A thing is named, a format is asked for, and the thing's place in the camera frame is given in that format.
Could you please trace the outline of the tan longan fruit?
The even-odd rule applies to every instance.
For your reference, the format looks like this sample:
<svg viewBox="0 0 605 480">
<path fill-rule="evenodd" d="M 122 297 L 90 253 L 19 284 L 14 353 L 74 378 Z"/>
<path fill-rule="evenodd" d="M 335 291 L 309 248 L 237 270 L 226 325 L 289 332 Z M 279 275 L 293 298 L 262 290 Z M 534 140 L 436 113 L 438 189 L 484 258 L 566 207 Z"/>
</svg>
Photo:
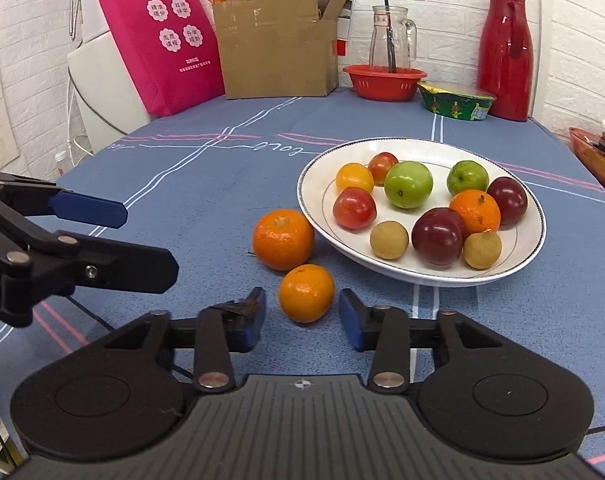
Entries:
<svg viewBox="0 0 605 480">
<path fill-rule="evenodd" d="M 370 233 L 370 247 L 376 257 L 397 260 L 409 247 L 409 234 L 397 221 L 377 223 Z"/>
</svg>

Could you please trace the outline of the glass pitcher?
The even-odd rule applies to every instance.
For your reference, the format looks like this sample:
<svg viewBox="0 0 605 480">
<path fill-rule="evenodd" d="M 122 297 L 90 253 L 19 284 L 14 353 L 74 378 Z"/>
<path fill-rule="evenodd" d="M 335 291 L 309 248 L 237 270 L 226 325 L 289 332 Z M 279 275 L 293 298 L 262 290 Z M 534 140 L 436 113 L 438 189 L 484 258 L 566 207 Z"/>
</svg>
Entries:
<svg viewBox="0 0 605 480">
<path fill-rule="evenodd" d="M 373 6 L 369 66 L 384 73 L 402 73 L 417 58 L 417 25 L 404 6 Z"/>
</svg>

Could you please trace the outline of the green apple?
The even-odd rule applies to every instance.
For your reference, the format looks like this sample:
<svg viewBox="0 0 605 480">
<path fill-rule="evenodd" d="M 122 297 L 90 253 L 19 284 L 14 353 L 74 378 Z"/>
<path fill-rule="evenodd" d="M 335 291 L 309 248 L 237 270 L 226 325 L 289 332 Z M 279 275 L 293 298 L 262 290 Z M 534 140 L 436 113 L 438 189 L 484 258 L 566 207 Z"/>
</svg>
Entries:
<svg viewBox="0 0 605 480">
<path fill-rule="evenodd" d="M 420 207 L 433 190 L 431 170 L 421 162 L 398 162 L 386 174 L 384 191 L 388 200 L 401 209 Z"/>
<path fill-rule="evenodd" d="M 460 160 L 447 177 L 447 188 L 451 196 L 467 190 L 485 192 L 489 186 L 487 170 L 473 160 Z"/>
</svg>

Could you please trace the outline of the white round plate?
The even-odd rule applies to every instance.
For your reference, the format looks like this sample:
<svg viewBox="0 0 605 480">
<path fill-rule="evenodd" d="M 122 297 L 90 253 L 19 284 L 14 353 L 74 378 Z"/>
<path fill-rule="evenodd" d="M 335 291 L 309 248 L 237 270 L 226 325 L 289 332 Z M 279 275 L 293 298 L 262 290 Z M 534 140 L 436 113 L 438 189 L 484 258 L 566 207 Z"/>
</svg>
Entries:
<svg viewBox="0 0 605 480">
<path fill-rule="evenodd" d="M 297 200 L 301 211 L 318 231 L 341 254 L 366 268 L 395 278 L 395 280 L 442 288 L 461 288 L 489 284 L 506 278 L 528 266 L 537 257 L 547 237 L 547 219 L 537 197 L 527 191 L 528 207 L 524 217 L 515 226 L 502 228 L 502 252 L 498 261 L 488 270 L 474 270 L 463 259 L 447 268 L 429 266 L 409 248 L 394 261 L 374 255 L 369 237 L 370 230 L 348 231 L 334 218 L 333 206 L 339 191 L 335 184 L 337 171 L 348 162 L 369 162 L 380 152 L 394 154 L 404 162 L 413 160 L 429 168 L 433 176 L 433 189 L 423 205 L 413 209 L 400 209 L 376 186 L 372 192 L 376 203 L 378 222 L 397 221 L 411 230 L 424 212 L 450 203 L 447 175 L 460 160 L 473 160 L 481 164 L 490 179 L 514 178 L 515 175 L 491 160 L 455 146 L 427 140 L 409 138 L 372 138 L 348 142 L 327 150 L 313 159 L 301 171 L 297 182 Z"/>
</svg>

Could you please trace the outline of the brown cardboard box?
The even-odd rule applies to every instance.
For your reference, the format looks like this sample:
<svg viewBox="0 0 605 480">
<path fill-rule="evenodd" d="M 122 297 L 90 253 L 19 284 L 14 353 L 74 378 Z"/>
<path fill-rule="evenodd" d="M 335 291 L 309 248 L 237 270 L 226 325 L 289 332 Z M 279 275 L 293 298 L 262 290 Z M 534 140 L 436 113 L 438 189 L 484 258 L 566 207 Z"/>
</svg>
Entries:
<svg viewBox="0 0 605 480">
<path fill-rule="evenodd" d="M 347 0 L 228 0 L 212 6 L 225 96 L 328 96 L 339 85 L 337 19 Z"/>
</svg>

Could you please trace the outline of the red plastic basket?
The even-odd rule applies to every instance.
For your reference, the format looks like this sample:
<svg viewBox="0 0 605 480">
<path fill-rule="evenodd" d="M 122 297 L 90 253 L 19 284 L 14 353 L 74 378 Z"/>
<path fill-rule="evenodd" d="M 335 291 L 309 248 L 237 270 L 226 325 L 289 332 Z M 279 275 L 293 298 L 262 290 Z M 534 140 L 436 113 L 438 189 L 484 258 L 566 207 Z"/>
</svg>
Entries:
<svg viewBox="0 0 605 480">
<path fill-rule="evenodd" d="M 399 68 L 396 73 L 373 70 L 368 65 L 343 68 L 351 79 L 353 91 L 362 99 L 380 102 L 408 102 L 417 92 L 417 84 L 427 77 L 417 68 Z"/>
</svg>

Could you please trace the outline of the black stirring stick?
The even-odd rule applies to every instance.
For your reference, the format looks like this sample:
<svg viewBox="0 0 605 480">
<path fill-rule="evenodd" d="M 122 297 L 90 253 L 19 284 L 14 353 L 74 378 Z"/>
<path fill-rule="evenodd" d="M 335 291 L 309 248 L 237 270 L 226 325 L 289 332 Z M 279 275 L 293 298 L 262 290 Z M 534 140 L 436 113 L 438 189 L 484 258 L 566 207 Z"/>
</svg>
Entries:
<svg viewBox="0 0 605 480">
<path fill-rule="evenodd" d="M 387 51 L 387 66 L 389 73 L 395 73 L 397 70 L 396 53 L 394 44 L 393 26 L 391 26 L 391 6 L 389 0 L 384 0 L 386 13 L 386 51 Z"/>
</svg>

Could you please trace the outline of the small orange tangerine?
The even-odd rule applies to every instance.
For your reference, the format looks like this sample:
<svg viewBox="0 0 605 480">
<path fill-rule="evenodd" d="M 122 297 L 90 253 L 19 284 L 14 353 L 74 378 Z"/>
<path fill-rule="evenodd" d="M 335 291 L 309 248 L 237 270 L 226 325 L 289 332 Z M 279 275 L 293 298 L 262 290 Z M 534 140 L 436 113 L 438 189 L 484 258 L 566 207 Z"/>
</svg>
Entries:
<svg viewBox="0 0 605 480">
<path fill-rule="evenodd" d="M 289 271 L 278 288 L 278 305 L 293 322 L 310 324 L 330 310 L 335 284 L 327 269 L 303 264 Z"/>
</svg>

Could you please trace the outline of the dark red plum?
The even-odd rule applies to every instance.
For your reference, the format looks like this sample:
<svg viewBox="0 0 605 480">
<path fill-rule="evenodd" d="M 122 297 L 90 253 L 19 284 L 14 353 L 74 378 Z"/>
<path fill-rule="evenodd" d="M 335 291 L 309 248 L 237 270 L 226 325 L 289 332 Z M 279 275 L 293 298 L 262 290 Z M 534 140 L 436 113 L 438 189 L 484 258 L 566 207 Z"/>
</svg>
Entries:
<svg viewBox="0 0 605 480">
<path fill-rule="evenodd" d="M 429 266 L 450 266 L 459 258 L 467 228 L 462 217 L 448 207 L 424 212 L 414 223 L 411 242 L 419 258 Z"/>
<path fill-rule="evenodd" d="M 528 207 L 528 198 L 519 182 L 509 177 L 496 178 L 490 183 L 487 193 L 500 209 L 500 226 L 513 226 L 523 218 Z"/>
</svg>

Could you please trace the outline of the blue striped tablecloth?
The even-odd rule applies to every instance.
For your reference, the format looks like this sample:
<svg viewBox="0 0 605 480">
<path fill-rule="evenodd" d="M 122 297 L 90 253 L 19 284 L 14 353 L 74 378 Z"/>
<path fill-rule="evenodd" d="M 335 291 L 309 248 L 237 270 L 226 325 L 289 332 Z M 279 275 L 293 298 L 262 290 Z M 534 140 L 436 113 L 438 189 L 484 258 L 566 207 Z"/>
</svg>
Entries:
<svg viewBox="0 0 605 480">
<path fill-rule="evenodd" d="M 0 413 L 31 373 L 140 315 L 200 309 L 262 287 L 268 314 L 258 347 L 234 360 L 237 374 L 366 375 L 372 358 L 353 351 L 336 312 L 312 325 L 278 307 L 278 273 L 252 254 L 256 222 L 297 205 L 304 166 L 341 143 L 402 136 L 459 146 L 525 181 L 547 219 L 538 257 L 481 287 L 403 283 L 359 266 L 317 240 L 312 262 L 366 304 L 420 318 L 455 309 L 578 375 L 595 398 L 593 434 L 581 452 L 605 474 L 605 192 L 554 134 L 537 122 L 460 122 L 420 102 L 382 103 L 339 90 L 321 99 L 219 99 L 158 119 L 82 162 L 65 188 L 110 198 L 129 218 L 115 240 L 165 247 L 180 266 L 164 295 L 80 288 L 37 307 L 33 323 L 0 323 Z"/>
</svg>

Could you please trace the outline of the red tomato-like fruit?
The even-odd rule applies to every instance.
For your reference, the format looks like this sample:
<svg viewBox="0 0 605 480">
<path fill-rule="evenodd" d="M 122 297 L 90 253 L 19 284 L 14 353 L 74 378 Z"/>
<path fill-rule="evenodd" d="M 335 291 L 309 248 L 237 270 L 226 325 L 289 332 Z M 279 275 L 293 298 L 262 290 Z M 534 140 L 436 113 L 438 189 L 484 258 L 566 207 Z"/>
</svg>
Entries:
<svg viewBox="0 0 605 480">
<path fill-rule="evenodd" d="M 349 231 L 360 231 L 371 226 L 377 216 L 375 200 L 372 195 L 350 186 L 342 190 L 333 206 L 336 223 Z"/>
</svg>

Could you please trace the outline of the white appliance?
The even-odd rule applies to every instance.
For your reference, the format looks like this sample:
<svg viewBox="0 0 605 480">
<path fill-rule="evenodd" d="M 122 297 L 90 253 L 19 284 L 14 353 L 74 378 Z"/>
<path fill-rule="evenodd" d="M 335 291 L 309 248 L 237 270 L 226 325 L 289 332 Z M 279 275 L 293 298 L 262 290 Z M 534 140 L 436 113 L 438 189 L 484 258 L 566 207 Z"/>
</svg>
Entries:
<svg viewBox="0 0 605 480">
<path fill-rule="evenodd" d="M 72 143 L 93 155 L 147 125 L 153 117 L 135 90 L 98 0 L 69 0 L 68 105 L 80 112 L 86 140 Z"/>
</svg>

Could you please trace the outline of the small yellow-orange kumquat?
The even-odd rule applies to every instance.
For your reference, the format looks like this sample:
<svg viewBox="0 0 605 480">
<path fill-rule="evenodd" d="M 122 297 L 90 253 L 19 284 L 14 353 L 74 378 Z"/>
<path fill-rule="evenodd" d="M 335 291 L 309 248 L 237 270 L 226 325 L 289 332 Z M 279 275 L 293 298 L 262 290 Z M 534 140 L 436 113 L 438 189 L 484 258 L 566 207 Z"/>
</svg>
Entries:
<svg viewBox="0 0 605 480">
<path fill-rule="evenodd" d="M 367 193 L 372 193 L 375 186 L 371 171 L 359 162 L 348 162 L 342 166 L 336 172 L 335 184 L 339 193 L 345 191 L 346 188 L 360 188 Z"/>
</svg>

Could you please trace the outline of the orange glass bowl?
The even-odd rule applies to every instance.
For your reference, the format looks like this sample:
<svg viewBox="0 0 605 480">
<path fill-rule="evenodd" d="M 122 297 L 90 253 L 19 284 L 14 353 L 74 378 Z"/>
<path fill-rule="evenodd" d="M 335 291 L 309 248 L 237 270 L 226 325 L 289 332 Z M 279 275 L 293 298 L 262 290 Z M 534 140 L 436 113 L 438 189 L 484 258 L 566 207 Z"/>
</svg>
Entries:
<svg viewBox="0 0 605 480">
<path fill-rule="evenodd" d="M 571 127 L 569 140 L 576 157 L 605 188 L 605 153 L 597 148 L 598 137 L 586 130 Z"/>
</svg>

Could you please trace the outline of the red-orange small apple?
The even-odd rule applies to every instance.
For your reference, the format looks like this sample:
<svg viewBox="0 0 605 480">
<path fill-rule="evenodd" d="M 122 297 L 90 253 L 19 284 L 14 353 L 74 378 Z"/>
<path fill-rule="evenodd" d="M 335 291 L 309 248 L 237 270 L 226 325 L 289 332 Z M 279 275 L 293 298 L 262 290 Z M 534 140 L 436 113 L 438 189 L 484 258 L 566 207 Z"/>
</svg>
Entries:
<svg viewBox="0 0 605 480">
<path fill-rule="evenodd" d="M 388 171 L 398 164 L 398 158 L 389 152 L 376 154 L 368 163 L 368 170 L 372 174 L 374 184 L 383 186 Z"/>
</svg>

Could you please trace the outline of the green instant noodle bowl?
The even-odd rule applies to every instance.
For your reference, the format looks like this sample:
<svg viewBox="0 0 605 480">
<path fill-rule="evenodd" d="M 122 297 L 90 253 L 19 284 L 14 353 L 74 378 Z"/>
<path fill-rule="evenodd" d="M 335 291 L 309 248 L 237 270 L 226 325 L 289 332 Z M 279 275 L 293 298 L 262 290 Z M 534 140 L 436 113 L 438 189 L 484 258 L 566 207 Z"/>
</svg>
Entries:
<svg viewBox="0 0 605 480">
<path fill-rule="evenodd" d="M 466 122 L 484 120 L 496 101 L 488 91 L 453 82 L 424 80 L 417 84 L 417 88 L 426 110 Z"/>
</svg>

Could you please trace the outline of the red thermos jug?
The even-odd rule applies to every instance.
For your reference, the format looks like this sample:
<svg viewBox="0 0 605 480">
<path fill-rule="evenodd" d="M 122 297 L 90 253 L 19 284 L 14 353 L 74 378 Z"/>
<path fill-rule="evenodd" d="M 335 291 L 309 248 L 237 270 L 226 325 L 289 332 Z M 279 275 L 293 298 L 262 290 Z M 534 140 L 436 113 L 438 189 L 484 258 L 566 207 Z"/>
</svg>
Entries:
<svg viewBox="0 0 605 480">
<path fill-rule="evenodd" d="M 526 122 L 533 75 L 533 40 L 525 0 L 489 0 L 477 72 L 478 87 L 496 97 L 489 113 Z"/>
</svg>

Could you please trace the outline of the pink shopping bag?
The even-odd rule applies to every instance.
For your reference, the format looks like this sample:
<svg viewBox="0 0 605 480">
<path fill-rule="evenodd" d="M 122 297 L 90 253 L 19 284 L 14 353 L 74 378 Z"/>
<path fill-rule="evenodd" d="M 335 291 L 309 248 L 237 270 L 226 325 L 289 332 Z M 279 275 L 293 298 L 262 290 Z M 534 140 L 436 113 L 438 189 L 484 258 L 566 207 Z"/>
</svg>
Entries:
<svg viewBox="0 0 605 480">
<path fill-rule="evenodd" d="M 214 29 L 200 0 L 98 0 L 148 114 L 171 116 L 222 96 Z"/>
</svg>

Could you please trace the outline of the large orange tangerine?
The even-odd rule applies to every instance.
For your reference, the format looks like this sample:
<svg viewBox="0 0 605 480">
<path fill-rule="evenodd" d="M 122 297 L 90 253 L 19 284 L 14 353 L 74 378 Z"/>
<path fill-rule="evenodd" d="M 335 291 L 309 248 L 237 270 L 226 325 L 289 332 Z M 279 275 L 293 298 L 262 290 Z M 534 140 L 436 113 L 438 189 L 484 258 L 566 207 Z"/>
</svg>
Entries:
<svg viewBox="0 0 605 480">
<path fill-rule="evenodd" d="M 268 268 L 288 272 L 304 264 L 315 246 L 315 231 L 307 218 L 293 209 L 265 214 L 252 232 L 252 252 Z"/>
</svg>

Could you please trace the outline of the orange tangerine on plate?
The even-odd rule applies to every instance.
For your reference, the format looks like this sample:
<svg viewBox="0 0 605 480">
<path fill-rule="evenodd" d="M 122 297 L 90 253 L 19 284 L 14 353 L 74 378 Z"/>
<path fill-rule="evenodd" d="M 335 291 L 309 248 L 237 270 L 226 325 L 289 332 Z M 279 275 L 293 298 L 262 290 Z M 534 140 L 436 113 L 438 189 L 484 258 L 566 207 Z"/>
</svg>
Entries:
<svg viewBox="0 0 605 480">
<path fill-rule="evenodd" d="M 449 208 L 463 220 L 467 234 L 485 231 L 497 232 L 501 224 L 501 212 L 497 202 L 486 192 L 465 190 L 450 200 Z"/>
</svg>

